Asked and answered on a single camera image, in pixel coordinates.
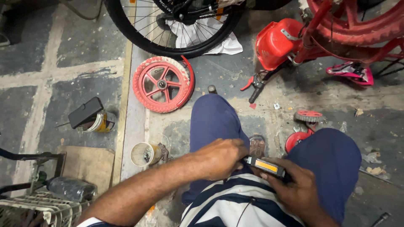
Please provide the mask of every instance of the paint can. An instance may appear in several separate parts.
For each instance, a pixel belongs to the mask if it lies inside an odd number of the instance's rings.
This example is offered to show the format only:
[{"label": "paint can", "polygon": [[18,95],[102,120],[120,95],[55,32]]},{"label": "paint can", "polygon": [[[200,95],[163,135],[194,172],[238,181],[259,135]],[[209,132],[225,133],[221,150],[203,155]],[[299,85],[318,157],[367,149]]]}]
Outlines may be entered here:
[{"label": "paint can", "polygon": [[106,110],[97,113],[94,123],[88,128],[86,124],[77,127],[78,131],[83,132],[103,132],[107,133],[112,130],[116,123],[116,116]]},{"label": "paint can", "polygon": [[144,167],[157,163],[161,158],[161,148],[159,146],[141,142],[136,144],[130,153],[133,164]]}]

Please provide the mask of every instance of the training wheel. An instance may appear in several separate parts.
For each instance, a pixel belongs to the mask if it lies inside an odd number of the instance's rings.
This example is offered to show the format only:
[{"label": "training wheel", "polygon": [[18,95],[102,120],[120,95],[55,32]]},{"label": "training wheel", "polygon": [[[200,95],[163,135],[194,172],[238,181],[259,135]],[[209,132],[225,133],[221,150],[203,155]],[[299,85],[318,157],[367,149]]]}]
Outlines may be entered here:
[{"label": "training wheel", "polygon": [[133,91],[148,109],[165,113],[180,108],[192,95],[193,85],[185,68],[169,57],[142,62],[133,75]]},{"label": "training wheel", "polygon": [[312,110],[299,110],[295,113],[295,119],[305,122],[320,122],[325,119],[322,113]]}]

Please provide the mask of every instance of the metal spanner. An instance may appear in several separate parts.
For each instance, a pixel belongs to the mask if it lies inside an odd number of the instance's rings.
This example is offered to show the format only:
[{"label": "metal spanner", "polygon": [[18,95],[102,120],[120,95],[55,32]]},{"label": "metal spanner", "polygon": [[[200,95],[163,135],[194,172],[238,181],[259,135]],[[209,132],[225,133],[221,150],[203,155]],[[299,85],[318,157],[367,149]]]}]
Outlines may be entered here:
[{"label": "metal spanner", "polygon": [[300,127],[295,127],[295,126],[293,126],[293,130],[294,130],[295,132],[300,132]]}]

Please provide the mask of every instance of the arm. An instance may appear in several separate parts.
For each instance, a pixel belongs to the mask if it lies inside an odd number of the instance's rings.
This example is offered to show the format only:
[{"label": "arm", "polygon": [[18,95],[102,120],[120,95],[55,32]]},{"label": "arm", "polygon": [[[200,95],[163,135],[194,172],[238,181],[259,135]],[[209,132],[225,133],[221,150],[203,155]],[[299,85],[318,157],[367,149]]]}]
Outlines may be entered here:
[{"label": "arm", "polygon": [[134,226],[158,200],[189,182],[228,178],[248,154],[241,139],[217,139],[195,153],[136,174],[101,195],[83,212],[88,218],[119,226]]},{"label": "arm", "polygon": [[279,200],[290,212],[301,218],[309,227],[338,227],[318,202],[316,178],[312,171],[285,159],[270,158],[268,161],[283,166],[293,178],[293,183],[285,185],[269,174],[260,174],[271,184]]}]

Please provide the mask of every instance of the foot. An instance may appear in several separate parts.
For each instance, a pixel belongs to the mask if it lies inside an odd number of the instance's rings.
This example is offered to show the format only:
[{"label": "foot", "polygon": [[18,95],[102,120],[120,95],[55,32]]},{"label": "foot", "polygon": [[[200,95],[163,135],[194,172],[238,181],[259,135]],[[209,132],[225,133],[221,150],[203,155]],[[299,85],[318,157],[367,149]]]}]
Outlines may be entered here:
[{"label": "foot", "polygon": [[265,151],[265,142],[263,140],[254,139],[250,141],[250,155],[252,157],[263,158]]}]

